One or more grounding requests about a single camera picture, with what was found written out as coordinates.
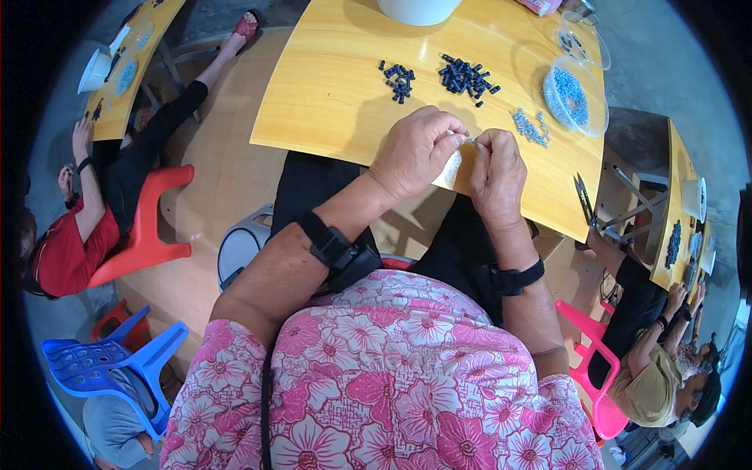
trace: scissors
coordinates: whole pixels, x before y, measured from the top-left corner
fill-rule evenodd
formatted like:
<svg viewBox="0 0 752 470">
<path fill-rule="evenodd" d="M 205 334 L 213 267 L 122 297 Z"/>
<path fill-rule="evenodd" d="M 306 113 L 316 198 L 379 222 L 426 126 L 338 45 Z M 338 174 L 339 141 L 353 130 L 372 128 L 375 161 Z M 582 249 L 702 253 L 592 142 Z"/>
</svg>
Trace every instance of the scissors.
<svg viewBox="0 0 752 470">
<path fill-rule="evenodd" d="M 596 215 L 593 213 L 593 206 L 590 205 L 590 198 L 587 196 L 585 183 L 582 181 L 582 177 L 579 173 L 577 173 L 577 177 L 575 177 L 575 188 L 577 189 L 578 196 L 580 196 L 580 204 L 582 205 L 582 212 L 585 215 L 587 225 L 591 227 L 597 226 L 598 220 L 596 219 Z"/>
</svg>

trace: red shirt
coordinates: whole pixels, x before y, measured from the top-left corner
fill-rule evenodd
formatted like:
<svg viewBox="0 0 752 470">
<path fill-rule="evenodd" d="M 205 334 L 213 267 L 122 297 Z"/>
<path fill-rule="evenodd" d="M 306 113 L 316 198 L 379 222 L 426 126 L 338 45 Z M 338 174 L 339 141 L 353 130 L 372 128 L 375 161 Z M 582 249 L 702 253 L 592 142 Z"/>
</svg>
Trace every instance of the red shirt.
<svg viewBox="0 0 752 470">
<path fill-rule="evenodd" d="M 94 271 L 120 241 L 110 206 L 86 240 L 81 241 L 76 213 L 83 209 L 83 197 L 49 228 L 47 239 L 39 247 L 34 260 L 34 275 L 42 289 L 55 297 L 78 294 L 86 289 Z"/>
</svg>

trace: beige shirt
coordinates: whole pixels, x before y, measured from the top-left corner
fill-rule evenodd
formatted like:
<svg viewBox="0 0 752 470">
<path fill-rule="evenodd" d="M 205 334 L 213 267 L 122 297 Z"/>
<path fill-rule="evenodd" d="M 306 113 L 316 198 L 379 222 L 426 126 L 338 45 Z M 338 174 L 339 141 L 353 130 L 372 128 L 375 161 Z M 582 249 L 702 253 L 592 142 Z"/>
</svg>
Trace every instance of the beige shirt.
<svg viewBox="0 0 752 470">
<path fill-rule="evenodd" d="M 680 385 L 681 375 L 675 361 L 661 346 L 655 346 L 650 352 L 650 365 L 634 379 L 624 356 L 619 374 L 608 388 L 608 396 L 634 423 L 661 428 L 671 423 Z"/>
</svg>

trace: pink floral shirt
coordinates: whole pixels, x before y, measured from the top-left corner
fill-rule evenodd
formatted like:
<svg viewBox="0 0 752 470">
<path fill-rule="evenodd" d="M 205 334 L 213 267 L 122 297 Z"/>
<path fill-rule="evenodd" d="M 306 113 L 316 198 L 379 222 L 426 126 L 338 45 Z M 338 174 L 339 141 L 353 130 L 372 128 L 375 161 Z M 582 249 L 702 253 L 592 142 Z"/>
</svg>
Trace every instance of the pink floral shirt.
<svg viewBox="0 0 752 470">
<path fill-rule="evenodd" d="M 265 348 L 215 320 L 162 468 L 261 468 Z M 602 468 L 575 383 L 442 282 L 378 270 L 291 316 L 271 361 L 275 469 Z"/>
</svg>

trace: blue plastic chair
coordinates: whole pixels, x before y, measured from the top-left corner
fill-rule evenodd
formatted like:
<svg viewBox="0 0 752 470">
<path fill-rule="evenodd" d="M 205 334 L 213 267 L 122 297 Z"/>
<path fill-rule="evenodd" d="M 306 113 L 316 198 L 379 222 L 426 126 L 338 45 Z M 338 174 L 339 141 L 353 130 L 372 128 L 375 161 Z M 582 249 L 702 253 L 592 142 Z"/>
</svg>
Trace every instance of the blue plastic chair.
<svg viewBox="0 0 752 470">
<path fill-rule="evenodd" d="M 66 392 L 81 398 L 119 396 L 133 407 L 149 435 L 159 440 L 167 430 L 170 415 L 170 405 L 159 386 L 159 373 L 188 336 L 188 328 L 185 323 L 177 322 L 140 350 L 131 353 L 123 346 L 123 341 L 148 311 L 149 305 L 118 326 L 107 338 L 96 343 L 47 339 L 42 341 L 42 351 L 52 376 Z M 149 419 L 125 390 L 110 379 L 108 371 L 122 367 L 130 369 L 149 387 L 157 405 L 153 418 Z"/>
</svg>

